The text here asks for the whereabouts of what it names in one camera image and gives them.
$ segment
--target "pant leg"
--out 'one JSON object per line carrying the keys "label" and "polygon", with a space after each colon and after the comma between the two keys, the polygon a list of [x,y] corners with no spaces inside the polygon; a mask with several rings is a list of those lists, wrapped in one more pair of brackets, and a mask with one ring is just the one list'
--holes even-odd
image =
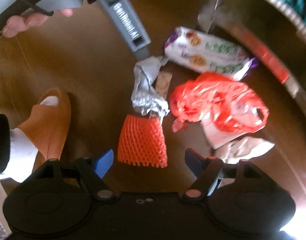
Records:
{"label": "pant leg", "polygon": [[9,162],[10,157],[10,130],[6,115],[0,114],[0,173]]}

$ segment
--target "brown shoe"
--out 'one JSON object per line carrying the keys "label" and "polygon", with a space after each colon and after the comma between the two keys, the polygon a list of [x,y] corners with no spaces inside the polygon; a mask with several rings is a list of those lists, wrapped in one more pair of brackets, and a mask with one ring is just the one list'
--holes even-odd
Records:
{"label": "brown shoe", "polygon": [[[59,99],[58,106],[40,105],[49,96]],[[34,105],[30,117],[18,126],[39,150],[34,170],[46,160],[60,159],[71,122],[71,103],[68,94],[50,88]]]}

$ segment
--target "red plastic bag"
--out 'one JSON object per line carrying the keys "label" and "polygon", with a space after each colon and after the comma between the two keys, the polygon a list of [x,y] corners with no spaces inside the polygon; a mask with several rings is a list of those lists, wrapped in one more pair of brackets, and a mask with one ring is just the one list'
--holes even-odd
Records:
{"label": "red plastic bag", "polygon": [[[221,131],[254,133],[266,125],[269,109],[245,83],[233,81],[221,74],[205,72],[195,81],[177,86],[170,95],[170,109],[177,118],[173,132],[183,128],[183,122],[211,119]],[[259,118],[241,118],[245,113]]]}

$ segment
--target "screw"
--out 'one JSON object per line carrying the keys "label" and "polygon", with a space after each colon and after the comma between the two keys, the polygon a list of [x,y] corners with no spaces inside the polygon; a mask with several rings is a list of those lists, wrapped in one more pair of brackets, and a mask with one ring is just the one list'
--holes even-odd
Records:
{"label": "screw", "polygon": [[109,189],[103,189],[103,190],[100,190],[97,195],[100,197],[100,198],[110,198],[113,196],[113,192],[111,192]]}
{"label": "screw", "polygon": [[143,199],[137,199],[135,202],[137,204],[144,204],[145,203],[145,201]]}
{"label": "screw", "polygon": [[185,192],[186,196],[190,198],[196,198],[202,195],[202,193],[197,189],[189,189]]}
{"label": "screw", "polygon": [[151,198],[151,197],[148,197],[148,198],[145,199],[145,201],[146,201],[146,202],[152,202],[152,201],[154,201],[154,199]]}

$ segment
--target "wooden floor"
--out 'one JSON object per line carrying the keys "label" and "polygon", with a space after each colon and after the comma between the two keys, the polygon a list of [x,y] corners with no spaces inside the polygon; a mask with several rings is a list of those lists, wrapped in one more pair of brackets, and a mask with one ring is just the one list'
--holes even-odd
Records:
{"label": "wooden floor", "polygon": [[[153,55],[177,26],[195,28],[197,14],[206,0],[131,0],[151,39]],[[135,57],[128,50],[109,18],[96,4],[76,9],[72,18],[56,14],[43,26],[0,40],[0,113],[11,128],[29,117],[31,108],[49,87],[69,93],[72,122],[62,161],[99,154],[107,148],[116,153],[120,130],[133,109]],[[171,90],[197,74],[168,63],[173,73]],[[306,207],[306,120],[285,89],[260,65],[243,80],[270,110],[267,126],[256,136],[276,144],[263,157],[254,159],[299,207]],[[210,154],[198,123],[173,134],[169,114],[163,128],[169,165],[165,169],[133,167],[117,161],[104,181],[114,191],[183,192],[194,181],[184,163],[191,147]]]}

